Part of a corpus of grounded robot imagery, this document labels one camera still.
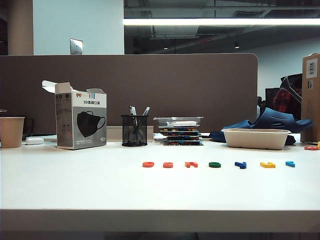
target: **wall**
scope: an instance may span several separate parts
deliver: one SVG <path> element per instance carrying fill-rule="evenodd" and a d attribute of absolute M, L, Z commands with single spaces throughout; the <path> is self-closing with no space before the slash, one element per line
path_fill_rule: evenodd
<path fill-rule="evenodd" d="M 8 1 L 8 55 L 33 55 L 32 0 Z"/>
<path fill-rule="evenodd" d="M 33 0 L 35 55 L 69 55 L 70 38 L 83 54 L 124 54 L 122 0 Z"/>
<path fill-rule="evenodd" d="M 266 88 L 280 86 L 281 77 L 302 73 L 303 57 L 316 52 L 320 52 L 320 37 L 238 51 L 257 56 L 257 95 L 262 99 L 265 99 Z"/>

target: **blue sandal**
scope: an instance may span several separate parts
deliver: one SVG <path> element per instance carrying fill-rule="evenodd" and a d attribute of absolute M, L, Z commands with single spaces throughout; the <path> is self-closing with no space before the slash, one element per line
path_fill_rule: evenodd
<path fill-rule="evenodd" d="M 311 119 L 296 121 L 292 114 L 275 111 L 266 107 L 254 123 L 244 120 L 233 125 L 225 126 L 223 129 L 281 129 L 289 130 L 292 133 L 299 133 L 310 128 L 313 124 Z M 209 138 L 212 138 L 216 142 L 226 142 L 225 135 L 222 131 L 212 131 Z M 293 145 L 295 142 L 295 138 L 288 135 L 285 145 Z"/>

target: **cardboard box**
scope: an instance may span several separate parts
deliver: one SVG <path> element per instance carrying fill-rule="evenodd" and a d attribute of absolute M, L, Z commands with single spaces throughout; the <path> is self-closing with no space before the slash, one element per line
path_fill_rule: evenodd
<path fill-rule="evenodd" d="M 301 119 L 311 119 L 313 126 L 302 131 L 301 142 L 320 141 L 320 54 L 303 58 Z"/>
<path fill-rule="evenodd" d="M 107 94 L 99 88 L 74 90 L 55 84 L 57 147 L 83 149 L 106 145 Z"/>

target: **barcode label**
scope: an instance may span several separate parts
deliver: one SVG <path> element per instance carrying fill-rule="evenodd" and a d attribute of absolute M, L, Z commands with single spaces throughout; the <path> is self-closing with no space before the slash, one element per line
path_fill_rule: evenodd
<path fill-rule="evenodd" d="M 318 59 L 310 59 L 306 61 L 306 78 L 315 78 L 318 76 Z"/>

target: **pen holder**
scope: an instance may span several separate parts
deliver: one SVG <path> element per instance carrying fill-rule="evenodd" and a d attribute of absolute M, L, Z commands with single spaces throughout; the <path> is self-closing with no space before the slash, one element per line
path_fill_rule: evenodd
<path fill-rule="evenodd" d="M 147 145 L 147 115 L 121 115 L 122 146 L 140 147 Z"/>

